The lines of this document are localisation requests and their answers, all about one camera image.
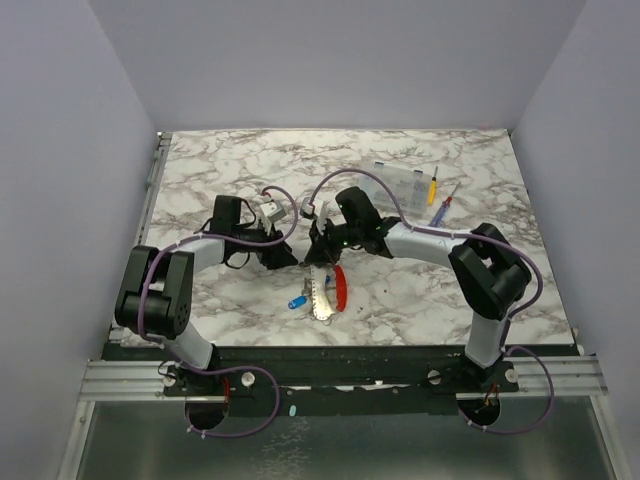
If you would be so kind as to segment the metal key organizer red handle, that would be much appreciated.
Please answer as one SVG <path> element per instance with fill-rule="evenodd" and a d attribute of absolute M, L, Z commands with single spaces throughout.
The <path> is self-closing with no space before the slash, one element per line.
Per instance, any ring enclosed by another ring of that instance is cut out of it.
<path fill-rule="evenodd" d="M 348 286 L 343 268 L 339 265 L 310 266 L 303 293 L 311 302 L 314 319 L 330 325 L 333 317 L 344 312 L 347 307 Z"/>

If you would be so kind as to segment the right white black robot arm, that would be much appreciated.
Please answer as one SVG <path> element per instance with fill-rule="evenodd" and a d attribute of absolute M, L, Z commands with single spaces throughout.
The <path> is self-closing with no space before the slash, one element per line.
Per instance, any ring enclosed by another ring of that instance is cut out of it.
<path fill-rule="evenodd" d="M 336 264 L 346 249 L 362 249 L 383 258 L 408 258 L 449 268 L 472 311 L 465 347 L 468 359 L 459 367 L 461 383 L 481 391 L 496 376 L 508 316 L 531 282 L 530 269 L 501 232 L 483 223 L 471 231 L 435 229 L 425 233 L 398 216 L 383 217 L 358 187 L 341 191 L 336 202 L 344 218 L 333 223 L 325 208 L 307 199 L 301 215 L 313 220 L 311 246 L 304 262 L 317 267 Z"/>

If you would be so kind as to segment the blue key tag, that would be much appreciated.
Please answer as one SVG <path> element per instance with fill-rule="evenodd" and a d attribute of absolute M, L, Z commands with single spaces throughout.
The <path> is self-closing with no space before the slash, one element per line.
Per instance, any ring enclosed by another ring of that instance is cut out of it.
<path fill-rule="evenodd" d="M 303 305 L 305 305 L 307 303 L 307 297 L 304 295 L 300 295 L 294 299 L 292 299 L 289 303 L 288 303 L 288 308 L 291 310 L 295 310 L 297 308 L 302 307 Z"/>

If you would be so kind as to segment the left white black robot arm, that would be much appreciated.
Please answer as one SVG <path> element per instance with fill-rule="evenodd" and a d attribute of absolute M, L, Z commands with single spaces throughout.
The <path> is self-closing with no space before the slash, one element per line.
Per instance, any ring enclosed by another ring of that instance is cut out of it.
<path fill-rule="evenodd" d="M 195 392 L 214 392 L 221 380 L 219 354 L 190 320 L 194 277 L 210 267 L 230 267 L 236 254 L 254 256 L 268 270 L 297 265 L 288 235 L 276 228 L 285 216 L 272 198 L 253 208 L 241 197 L 220 195 L 211 217 L 190 237 L 163 250 L 134 247 L 115 303 L 116 324 L 189 366 L 186 382 Z"/>

